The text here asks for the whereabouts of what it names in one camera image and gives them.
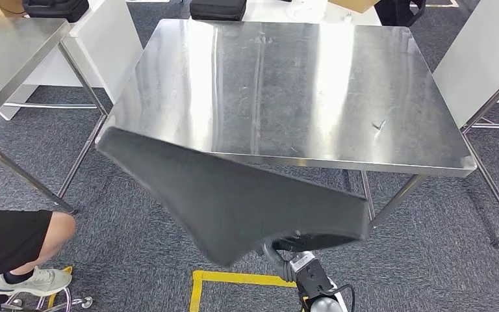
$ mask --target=person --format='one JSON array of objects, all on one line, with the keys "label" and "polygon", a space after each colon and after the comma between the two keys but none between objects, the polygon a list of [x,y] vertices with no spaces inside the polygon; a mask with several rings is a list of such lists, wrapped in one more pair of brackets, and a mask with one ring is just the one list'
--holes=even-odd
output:
[{"label": "person", "polygon": [[0,211],[0,294],[50,296],[66,288],[71,275],[38,265],[74,234],[75,221],[52,211]]}]

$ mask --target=gray carpet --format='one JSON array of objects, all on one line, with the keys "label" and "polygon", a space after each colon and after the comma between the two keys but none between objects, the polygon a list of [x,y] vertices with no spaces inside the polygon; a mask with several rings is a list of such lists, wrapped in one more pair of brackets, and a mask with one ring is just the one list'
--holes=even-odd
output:
[{"label": "gray carpet", "polygon": [[[432,69],[472,12],[430,9],[412,31]],[[129,4],[146,44],[161,18],[188,17],[188,4]],[[82,90],[40,87],[31,101],[88,103]],[[499,120],[499,107],[490,113]],[[97,119],[92,111],[22,109],[0,119],[0,148],[58,190]],[[499,182],[499,131],[473,130],[472,140]],[[265,166],[331,187],[362,192],[358,172]],[[408,175],[371,173],[374,204],[385,204]],[[160,204],[104,156],[91,150],[66,199],[81,212],[77,234],[48,264],[74,265],[76,295],[93,311],[187,311],[195,269],[210,264]],[[55,209],[39,192],[0,167],[0,209]],[[372,233],[370,240],[318,252],[338,283],[353,283],[358,311],[499,311],[499,207],[479,173],[429,178]],[[228,269],[272,274],[249,254]],[[200,311],[296,311],[294,289],[206,282]]]}]

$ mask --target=white sneaker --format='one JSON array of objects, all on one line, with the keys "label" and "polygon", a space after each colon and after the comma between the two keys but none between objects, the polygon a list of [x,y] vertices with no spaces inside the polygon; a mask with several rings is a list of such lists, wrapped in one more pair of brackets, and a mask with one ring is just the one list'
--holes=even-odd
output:
[{"label": "white sneaker", "polygon": [[71,282],[71,275],[62,270],[40,270],[37,266],[33,276],[18,284],[9,284],[0,275],[0,294],[12,296],[18,293],[30,293],[34,296],[46,297],[66,288]]}]

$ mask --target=sock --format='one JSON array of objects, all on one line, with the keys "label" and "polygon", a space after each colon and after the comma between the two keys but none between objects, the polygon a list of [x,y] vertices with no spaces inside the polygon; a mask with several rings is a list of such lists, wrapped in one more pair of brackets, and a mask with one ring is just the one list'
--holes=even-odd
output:
[{"label": "sock", "polygon": [[10,272],[7,272],[7,273],[3,274],[3,277],[5,278],[5,282],[7,282],[9,284],[18,284],[18,283],[21,283],[23,281],[27,281],[30,277],[32,277],[33,271],[34,270],[31,270],[30,272],[28,272],[26,274],[22,274],[22,275],[14,275]]}]

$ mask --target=table top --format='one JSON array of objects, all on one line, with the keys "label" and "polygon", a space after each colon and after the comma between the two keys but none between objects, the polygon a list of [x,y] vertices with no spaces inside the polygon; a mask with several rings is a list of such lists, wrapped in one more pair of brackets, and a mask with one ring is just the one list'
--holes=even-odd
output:
[{"label": "table top", "polygon": [[240,162],[476,168],[403,27],[163,19],[108,127]]},{"label": "table top", "polygon": [[69,29],[65,19],[0,18],[0,107]]}]

